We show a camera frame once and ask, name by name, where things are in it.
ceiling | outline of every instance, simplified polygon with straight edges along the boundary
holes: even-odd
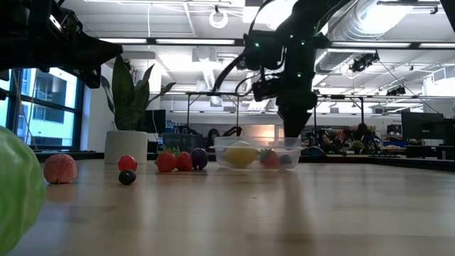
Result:
[[[82,21],[85,30],[95,37],[198,37],[198,38],[241,38],[250,24],[242,22],[242,8],[221,9],[230,12],[224,28],[214,28],[209,23],[213,7],[188,6],[151,6],[126,5],[108,2],[86,2],[84,0],[66,1],[63,7],[72,9]],[[455,34],[442,10],[430,15],[429,8],[414,8],[394,28],[384,34],[384,41],[453,41]],[[264,24],[255,28],[269,30]],[[163,84],[176,81],[182,84],[195,84],[203,79],[198,64],[192,62],[193,46],[124,46],[124,51],[154,52],[167,70]],[[240,53],[240,47],[217,47],[217,53]],[[414,92],[421,92],[422,78],[441,69],[444,64],[455,63],[455,52],[450,50],[379,50],[381,61],[361,74],[347,71],[341,66],[329,75],[317,88],[323,93],[373,94],[378,88],[391,83],[396,78],[404,78],[407,86]],[[147,66],[146,59],[132,60],[138,68]],[[216,63],[215,76],[227,65]],[[227,79],[239,81],[246,78],[247,71],[234,71]]]

pink ball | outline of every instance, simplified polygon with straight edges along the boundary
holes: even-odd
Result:
[[[44,163],[44,178],[48,183],[68,183],[76,177],[76,161],[70,155],[56,154]]]

strawberry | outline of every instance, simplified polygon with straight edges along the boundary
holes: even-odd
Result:
[[[188,152],[181,152],[177,158],[177,169],[179,171],[191,171],[193,169],[192,162]]]
[[[277,153],[271,149],[262,149],[259,153],[259,161],[266,169],[279,168],[279,157]]]
[[[173,153],[174,151],[175,150],[173,149],[167,149],[164,147],[164,150],[159,152],[158,158],[155,161],[159,172],[170,172],[176,168],[177,158]]]

white planter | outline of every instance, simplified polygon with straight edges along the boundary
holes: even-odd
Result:
[[[117,164],[125,155],[133,156],[138,164],[146,164],[148,142],[146,132],[106,132],[105,164]]]

red tomato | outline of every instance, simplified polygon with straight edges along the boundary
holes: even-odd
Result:
[[[122,156],[119,159],[119,171],[137,170],[137,162],[133,156]]]

